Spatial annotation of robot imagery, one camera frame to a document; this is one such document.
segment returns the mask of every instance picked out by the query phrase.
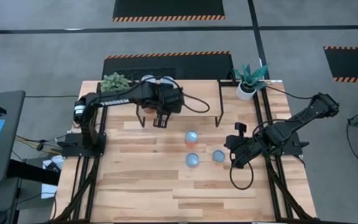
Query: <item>green plant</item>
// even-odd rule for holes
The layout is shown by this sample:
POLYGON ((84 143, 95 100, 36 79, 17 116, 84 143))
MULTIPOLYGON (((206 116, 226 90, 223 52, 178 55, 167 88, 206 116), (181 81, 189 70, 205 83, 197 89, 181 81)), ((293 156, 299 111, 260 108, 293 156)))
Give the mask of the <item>green plant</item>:
POLYGON ((253 74, 251 74, 251 68, 249 64, 247 66, 242 64, 242 71, 244 72, 244 74, 241 74, 237 69, 234 69, 234 74, 236 74, 236 78, 241 79, 241 85, 245 89, 260 90, 267 85, 265 82, 259 81, 266 74, 267 65, 258 68, 253 74))
POLYGON ((124 78, 124 75, 118 75, 117 72, 110 76, 105 75, 100 86, 102 92, 126 90, 128 88, 129 80, 124 78))

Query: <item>gray concrete floor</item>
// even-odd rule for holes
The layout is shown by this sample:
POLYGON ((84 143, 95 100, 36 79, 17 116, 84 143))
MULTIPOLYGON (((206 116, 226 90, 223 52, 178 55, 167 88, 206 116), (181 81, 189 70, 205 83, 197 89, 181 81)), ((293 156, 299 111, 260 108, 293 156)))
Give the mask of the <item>gray concrete floor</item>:
MULTIPOLYGON (((172 26, 250 26, 246 0, 223 0, 225 21, 112 23, 114 1, 0 0, 0 29, 74 29, 172 26)), ((358 0, 254 0, 260 26, 358 25, 358 0)), ((318 216, 358 223, 358 161, 346 141, 346 118, 358 113, 358 84, 333 82, 323 46, 358 46, 358 30, 262 31, 271 79, 288 92, 331 94, 341 104, 335 118, 321 119, 299 134, 318 216)), ((83 80, 98 80, 106 55, 230 50, 235 67, 259 64, 253 31, 105 34, 0 34, 0 91, 27 95, 76 95, 83 80)), ((296 113, 307 102, 288 99, 296 113)), ((66 133, 73 99, 26 99, 18 134, 54 138, 66 133)), ((358 128, 351 129, 358 152, 358 128)), ((39 157, 16 144, 22 158, 39 157)), ((24 210, 19 223, 45 221, 52 205, 24 210)))

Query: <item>black mat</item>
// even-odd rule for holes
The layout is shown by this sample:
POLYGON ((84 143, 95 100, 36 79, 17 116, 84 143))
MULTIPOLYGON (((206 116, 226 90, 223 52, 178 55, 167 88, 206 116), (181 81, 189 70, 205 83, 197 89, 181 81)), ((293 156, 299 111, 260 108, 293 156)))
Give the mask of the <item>black mat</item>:
POLYGON ((358 83, 358 47, 324 47, 336 82, 358 83))
POLYGON ((178 80, 223 80, 232 68, 228 51, 115 55, 106 57, 103 75, 117 72, 129 80, 140 80, 144 75, 157 78, 168 75, 178 80))
POLYGON ((222 0, 116 0, 114 22, 224 19, 222 0))

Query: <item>hazard tape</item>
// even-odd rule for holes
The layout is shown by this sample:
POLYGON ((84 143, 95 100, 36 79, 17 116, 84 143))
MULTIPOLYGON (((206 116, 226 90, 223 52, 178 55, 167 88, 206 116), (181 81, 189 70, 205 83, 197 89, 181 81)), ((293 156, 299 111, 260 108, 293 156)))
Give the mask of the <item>hazard tape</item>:
POLYGON ((324 46, 324 50, 327 50, 327 49, 358 50, 358 47, 324 46))
POLYGON ((334 78, 334 81, 335 82, 348 82, 348 83, 358 83, 358 78, 357 77, 352 77, 352 78, 349 78, 349 77, 337 77, 337 78, 334 78))
POLYGON ((230 54, 230 51, 210 51, 210 52, 182 52, 182 53, 162 53, 162 54, 137 54, 137 55, 112 55, 106 56, 104 59, 111 58, 136 58, 136 57, 165 57, 165 56, 182 56, 182 55, 216 55, 230 54))
POLYGON ((154 22, 154 21, 203 21, 224 20, 225 16, 203 15, 203 16, 139 16, 139 17, 115 17, 113 22, 154 22))

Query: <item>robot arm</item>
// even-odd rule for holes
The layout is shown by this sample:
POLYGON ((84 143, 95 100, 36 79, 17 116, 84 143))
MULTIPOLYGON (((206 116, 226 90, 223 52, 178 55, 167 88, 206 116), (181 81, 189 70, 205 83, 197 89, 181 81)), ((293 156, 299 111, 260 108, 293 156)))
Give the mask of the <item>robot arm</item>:
POLYGON ((230 135, 225 147, 236 155, 232 161, 236 168, 244 168, 249 161, 261 153, 269 156, 285 146, 291 135, 316 118, 333 117, 339 105, 328 94, 315 95, 307 108, 285 121, 262 127, 252 138, 230 135))
POLYGON ((100 107, 134 103, 141 108, 155 109, 157 117, 154 126, 166 128, 171 113, 180 113, 185 104, 181 88, 171 84, 140 82, 129 90, 107 93, 88 93, 75 102, 73 119, 80 125, 80 134, 68 134, 65 142, 58 144, 63 148, 63 154, 84 155, 84 150, 102 153, 105 135, 98 134, 92 120, 100 107))

